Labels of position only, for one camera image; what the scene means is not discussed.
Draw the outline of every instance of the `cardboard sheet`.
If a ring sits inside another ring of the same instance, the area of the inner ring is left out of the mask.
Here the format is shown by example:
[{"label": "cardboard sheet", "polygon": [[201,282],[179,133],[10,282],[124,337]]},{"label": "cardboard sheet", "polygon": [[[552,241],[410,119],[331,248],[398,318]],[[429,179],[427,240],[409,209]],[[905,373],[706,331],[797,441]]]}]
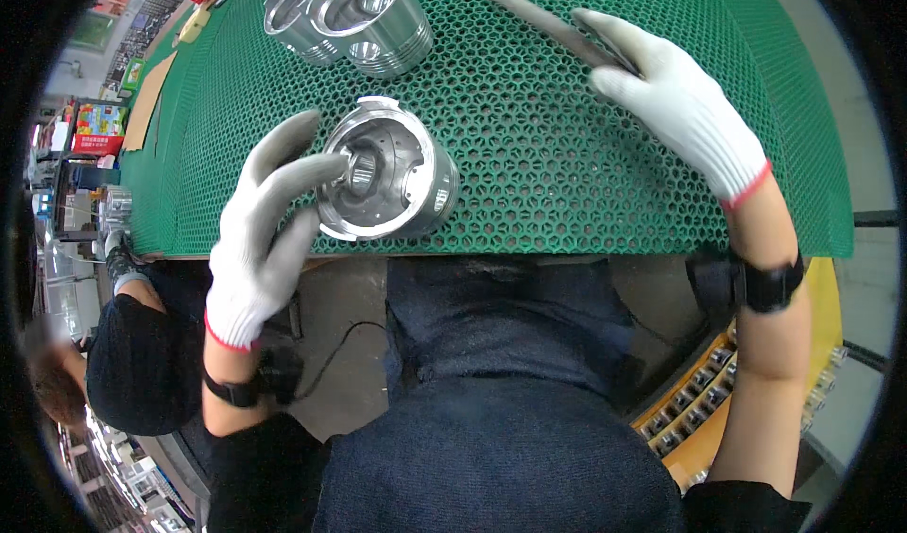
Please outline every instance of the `cardboard sheet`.
[{"label": "cardboard sheet", "polygon": [[164,85],[164,80],[167,73],[170,72],[175,58],[176,53],[174,52],[162,60],[158,66],[149,70],[148,75],[145,76],[145,80],[139,88],[139,96],[132,107],[132,116],[126,127],[126,139],[122,142],[122,148],[126,151],[135,151],[144,147],[145,136],[148,135],[148,124],[151,123],[154,113],[154,105],[157,104],[161,86]]}]

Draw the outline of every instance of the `worker's arm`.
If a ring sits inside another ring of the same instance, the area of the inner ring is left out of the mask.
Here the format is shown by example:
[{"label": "worker's arm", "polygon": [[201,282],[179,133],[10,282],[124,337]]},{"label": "worker's arm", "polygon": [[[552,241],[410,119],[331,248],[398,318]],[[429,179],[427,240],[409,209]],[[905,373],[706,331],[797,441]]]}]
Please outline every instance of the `worker's arm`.
[{"label": "worker's arm", "polygon": [[[728,213],[731,244],[760,269],[792,264],[794,225],[774,178]],[[805,284],[781,312],[737,314],[737,376],[709,481],[771,484],[789,498],[800,448],[800,414],[809,372],[810,308]]]},{"label": "worker's arm", "polygon": [[[219,383],[245,383],[258,368],[255,340],[265,321],[287,305],[318,232],[311,209],[296,212],[274,239],[296,199],[340,176],[346,157],[304,153],[318,113],[274,128],[249,154],[236,192],[221,213],[221,240],[211,250],[214,277],[205,309],[204,368]],[[296,159],[281,164],[288,159]],[[202,386],[201,413],[212,442],[210,531],[307,530],[315,515],[321,444],[272,396],[248,409]]]},{"label": "worker's arm", "polygon": [[[342,155],[311,155],[318,112],[287,119],[252,149],[236,191],[221,213],[221,239],[211,250],[213,282],[205,308],[204,368],[217,383],[247,383],[255,376],[258,353],[253,345],[267,319],[287,305],[318,233],[318,215],[304,208],[274,239],[280,219],[294,200],[346,169]],[[290,163],[282,164],[289,159]],[[265,421],[273,400],[240,408],[202,385],[205,427],[225,436]]]},{"label": "worker's arm", "polygon": [[[633,111],[705,178],[726,211],[731,244],[747,262],[764,270],[792,264],[796,233],[771,165],[720,85],[668,40],[617,17],[573,13],[610,38],[642,74],[601,67],[590,85]],[[805,289],[782,312],[743,307],[737,337],[735,390],[709,481],[764,482],[789,498],[809,361]]]}]

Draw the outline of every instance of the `green box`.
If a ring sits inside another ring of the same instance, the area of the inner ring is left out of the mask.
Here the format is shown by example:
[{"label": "green box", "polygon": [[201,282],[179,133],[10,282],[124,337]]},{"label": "green box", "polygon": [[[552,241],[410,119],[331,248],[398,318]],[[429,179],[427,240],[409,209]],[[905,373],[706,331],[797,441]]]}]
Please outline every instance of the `green box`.
[{"label": "green box", "polygon": [[145,59],[132,59],[126,65],[126,72],[122,75],[120,90],[135,90],[139,87],[139,80],[142,79],[142,71],[145,69]]}]

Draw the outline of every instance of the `red glove cuff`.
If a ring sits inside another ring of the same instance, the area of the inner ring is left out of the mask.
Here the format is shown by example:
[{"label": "red glove cuff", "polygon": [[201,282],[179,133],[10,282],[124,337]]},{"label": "red glove cuff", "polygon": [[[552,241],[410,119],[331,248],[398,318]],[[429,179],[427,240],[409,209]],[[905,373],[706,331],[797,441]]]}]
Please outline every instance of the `red glove cuff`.
[{"label": "red glove cuff", "polygon": [[221,338],[219,338],[218,335],[215,335],[214,331],[211,330],[211,325],[210,325],[210,323],[208,323],[208,309],[205,309],[205,331],[211,337],[211,340],[213,340],[214,342],[220,344],[221,346],[223,346],[224,348],[226,348],[232,352],[248,354],[249,352],[252,352],[253,348],[258,347],[258,340],[253,340],[249,344],[248,349],[241,348],[239,346],[230,346],[229,344],[222,341]]},{"label": "red glove cuff", "polygon": [[765,179],[772,174],[772,162],[768,159],[765,159],[765,166],[762,167],[762,170],[759,171],[759,174],[755,176],[753,182],[749,184],[749,187],[746,187],[743,192],[741,192],[736,197],[730,200],[719,200],[721,203],[721,208],[726,211],[734,210],[742,203],[746,202],[746,199],[749,199],[753,196],[753,193],[762,187],[762,184],[765,183]]}]

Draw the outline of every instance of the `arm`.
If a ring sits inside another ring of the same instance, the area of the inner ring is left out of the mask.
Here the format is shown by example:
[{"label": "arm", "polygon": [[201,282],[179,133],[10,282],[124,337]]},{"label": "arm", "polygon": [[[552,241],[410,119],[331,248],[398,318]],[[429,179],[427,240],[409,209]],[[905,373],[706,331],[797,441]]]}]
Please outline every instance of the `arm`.
[{"label": "arm", "polygon": [[[304,112],[268,133],[249,154],[221,213],[221,240],[209,261],[214,279],[206,300],[203,355],[205,370],[220,384],[247,383],[255,376],[254,341],[265,321],[289,302],[318,233],[317,212],[305,208],[274,240],[280,219],[295,199],[346,169],[346,157],[337,154],[281,164],[305,152],[318,118],[316,110]],[[275,412],[273,397],[259,396],[255,406],[243,409],[201,385],[202,417],[215,436],[254,427]]]},{"label": "arm", "polygon": [[[725,209],[731,244],[770,269],[797,256],[794,225],[758,138],[720,85],[668,40],[595,11],[573,15],[608,37],[640,68],[590,74],[599,94],[633,111],[706,179]],[[737,316],[737,378],[727,427],[709,481],[765,482],[790,497],[808,370],[810,318],[804,288],[786,311]]]},{"label": "arm", "polygon": [[[731,244],[750,264],[768,269],[796,260],[794,225],[774,178],[728,213],[728,225]],[[709,481],[765,482],[791,496],[809,346],[805,284],[785,311],[758,314],[741,308],[734,395]]]}]

